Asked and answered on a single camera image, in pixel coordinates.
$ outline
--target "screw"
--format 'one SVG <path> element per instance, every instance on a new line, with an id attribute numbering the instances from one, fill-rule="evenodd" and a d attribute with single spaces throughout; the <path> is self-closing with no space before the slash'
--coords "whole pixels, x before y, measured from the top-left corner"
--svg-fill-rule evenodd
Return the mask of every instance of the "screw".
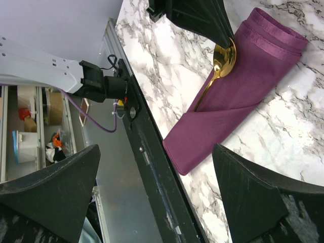
<path id="1" fill-rule="evenodd" d="M 133 107 L 130 110 L 130 116 L 131 116 L 131 119 L 134 119 L 134 117 L 136 116 L 136 110 Z"/>

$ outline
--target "purple napkin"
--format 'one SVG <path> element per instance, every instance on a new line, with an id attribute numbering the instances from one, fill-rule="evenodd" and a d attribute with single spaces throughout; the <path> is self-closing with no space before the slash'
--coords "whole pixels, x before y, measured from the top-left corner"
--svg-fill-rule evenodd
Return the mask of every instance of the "purple napkin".
<path id="1" fill-rule="evenodd" d="M 193 108 L 213 77 L 213 70 L 189 110 L 163 141 L 181 175 L 203 161 L 256 108 L 298 62 L 308 40 L 255 8 L 235 34 L 236 64 L 215 80 L 196 112 Z"/>

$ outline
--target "white wall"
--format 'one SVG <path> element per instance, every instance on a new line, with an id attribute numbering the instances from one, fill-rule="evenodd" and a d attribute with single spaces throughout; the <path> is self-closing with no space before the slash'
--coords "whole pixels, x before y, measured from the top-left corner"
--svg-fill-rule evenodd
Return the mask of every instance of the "white wall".
<path id="1" fill-rule="evenodd" d="M 123 0 L 2 0 L 0 35 L 77 61 L 97 61 L 109 18 Z"/>

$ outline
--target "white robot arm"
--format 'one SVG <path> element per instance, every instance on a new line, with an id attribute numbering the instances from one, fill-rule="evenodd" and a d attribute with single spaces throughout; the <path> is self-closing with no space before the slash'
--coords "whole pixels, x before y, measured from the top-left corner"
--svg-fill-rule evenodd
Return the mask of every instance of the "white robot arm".
<path id="1" fill-rule="evenodd" d="M 84 78 L 79 62 L 28 48 L 0 36 L 0 84 L 57 87 L 75 93 Z"/>
<path id="2" fill-rule="evenodd" d="M 103 102 L 126 97 L 125 78 L 104 76 L 89 62 L 77 62 L 19 45 L 0 36 L 0 84 L 56 87 Z"/>

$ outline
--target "marble countertop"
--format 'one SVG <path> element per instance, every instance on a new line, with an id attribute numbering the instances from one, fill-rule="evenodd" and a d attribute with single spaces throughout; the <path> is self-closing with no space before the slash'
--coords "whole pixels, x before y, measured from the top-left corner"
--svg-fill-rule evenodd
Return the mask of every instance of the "marble countertop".
<path id="1" fill-rule="evenodd" d="M 226 0 L 236 32 L 254 7 L 304 35 L 301 60 L 222 143 L 291 178 L 324 186 L 324 0 Z M 153 23 L 148 0 L 124 0 L 116 32 L 163 138 L 212 70 L 215 44 L 165 16 Z M 181 176 L 210 243 L 232 242 L 212 157 Z"/>

